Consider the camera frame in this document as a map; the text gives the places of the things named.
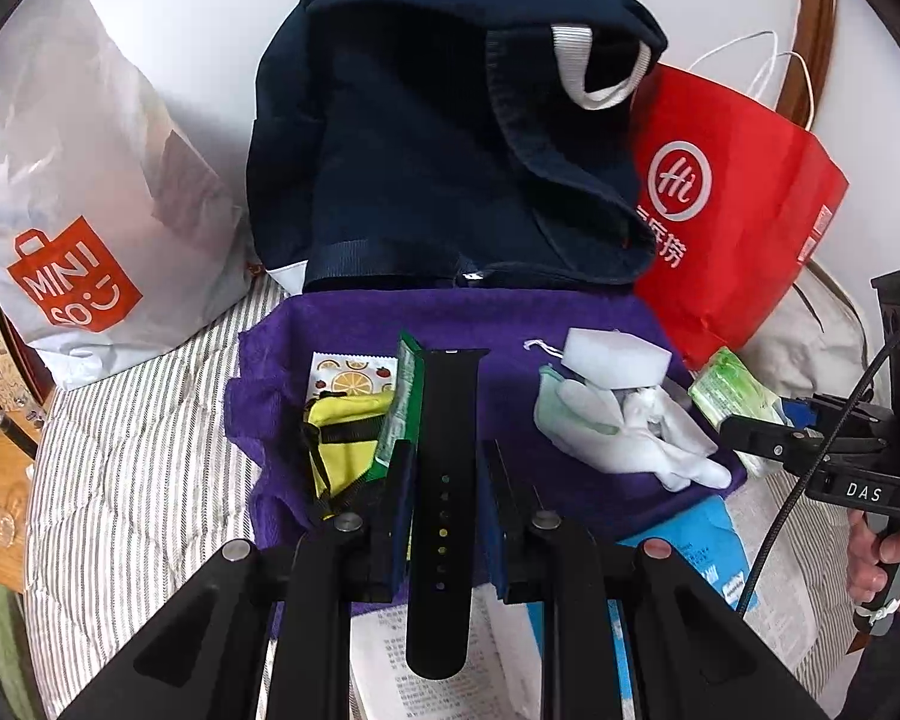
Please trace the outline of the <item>person's right hand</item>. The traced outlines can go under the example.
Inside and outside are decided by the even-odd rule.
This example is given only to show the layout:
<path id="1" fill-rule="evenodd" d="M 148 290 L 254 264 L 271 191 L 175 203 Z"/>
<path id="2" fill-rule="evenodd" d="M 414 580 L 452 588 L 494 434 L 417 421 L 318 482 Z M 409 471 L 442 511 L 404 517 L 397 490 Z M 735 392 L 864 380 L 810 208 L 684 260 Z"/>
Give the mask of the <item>person's right hand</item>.
<path id="1" fill-rule="evenodd" d="M 847 590 L 855 603 L 863 605 L 888 583 L 881 564 L 900 563 L 900 532 L 878 536 L 866 525 L 865 514 L 860 511 L 848 512 L 848 523 Z"/>

